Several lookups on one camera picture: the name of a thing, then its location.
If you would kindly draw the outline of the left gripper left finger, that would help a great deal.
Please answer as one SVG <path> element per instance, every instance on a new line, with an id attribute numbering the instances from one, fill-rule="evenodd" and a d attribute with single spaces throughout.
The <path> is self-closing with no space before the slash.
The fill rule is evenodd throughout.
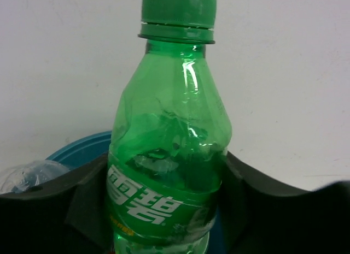
<path id="1" fill-rule="evenodd" d="M 1 253 L 108 253 L 107 155 L 30 188 L 1 195 Z"/>

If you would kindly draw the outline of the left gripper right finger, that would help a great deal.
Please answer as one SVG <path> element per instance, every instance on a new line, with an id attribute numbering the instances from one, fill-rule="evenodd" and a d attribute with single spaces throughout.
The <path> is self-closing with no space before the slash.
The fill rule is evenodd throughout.
<path id="1" fill-rule="evenodd" d="M 209 253 L 349 253 L 349 181 L 314 191 L 227 155 Z"/>

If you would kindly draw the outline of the clear bottle blue cap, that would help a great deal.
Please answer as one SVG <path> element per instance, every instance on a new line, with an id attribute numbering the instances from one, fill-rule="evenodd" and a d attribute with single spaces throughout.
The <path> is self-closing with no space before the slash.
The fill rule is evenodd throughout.
<path id="1" fill-rule="evenodd" d="M 25 192 L 69 171 L 67 166 L 51 160 L 33 161 L 1 170 L 1 194 Z"/>

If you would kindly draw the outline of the green plastic bottle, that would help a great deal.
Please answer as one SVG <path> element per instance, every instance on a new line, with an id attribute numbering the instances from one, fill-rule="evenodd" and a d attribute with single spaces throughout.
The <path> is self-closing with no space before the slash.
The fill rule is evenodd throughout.
<path id="1" fill-rule="evenodd" d="M 108 151 L 116 253 L 205 253 L 232 136 L 206 61 L 217 0 L 142 0 L 145 54 Z"/>

